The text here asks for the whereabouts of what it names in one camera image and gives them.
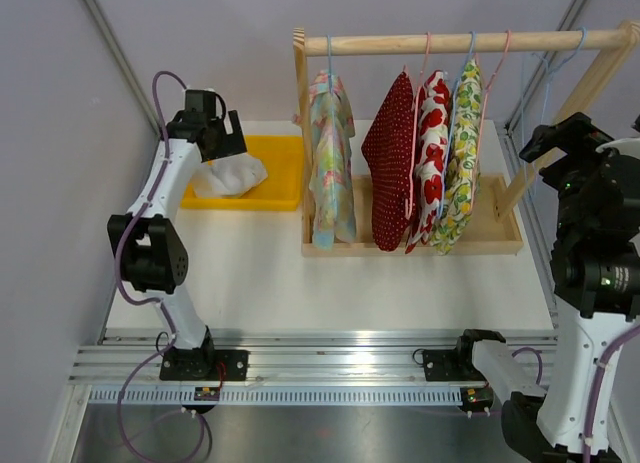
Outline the white skirt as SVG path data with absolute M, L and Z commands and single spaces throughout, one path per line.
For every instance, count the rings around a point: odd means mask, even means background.
M 191 178 L 198 198 L 239 198 L 268 178 L 262 161 L 242 153 L 203 163 Z

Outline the lemon print skirt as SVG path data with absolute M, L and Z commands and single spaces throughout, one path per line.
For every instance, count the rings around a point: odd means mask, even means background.
M 457 91 L 452 156 L 447 172 L 450 186 L 446 190 L 443 215 L 430 239 L 430 245 L 439 255 L 446 255 L 453 249 L 471 220 L 476 192 L 473 168 L 484 92 L 478 58 L 472 56 Z

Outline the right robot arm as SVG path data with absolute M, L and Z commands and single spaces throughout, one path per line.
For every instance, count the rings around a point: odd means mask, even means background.
M 540 170 L 558 197 L 550 268 L 560 299 L 550 383 L 531 381 L 499 333 L 467 330 L 456 372 L 499 399 L 507 445 L 531 462 L 614 462 L 607 418 L 623 346 L 639 333 L 639 161 L 577 112 L 537 127 L 520 156 L 562 156 Z

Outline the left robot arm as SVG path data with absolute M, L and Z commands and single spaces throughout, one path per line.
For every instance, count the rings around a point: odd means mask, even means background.
M 236 111 L 211 89 L 188 89 L 184 107 L 168 123 L 158 143 L 149 177 L 123 214 L 111 216 L 107 232 L 121 288 L 133 305 L 151 304 L 164 321 L 168 347 L 162 352 L 163 381 L 247 377 L 245 350 L 218 349 L 185 285 L 189 255 L 174 219 L 198 169 L 216 159 L 242 154 L 246 143 Z

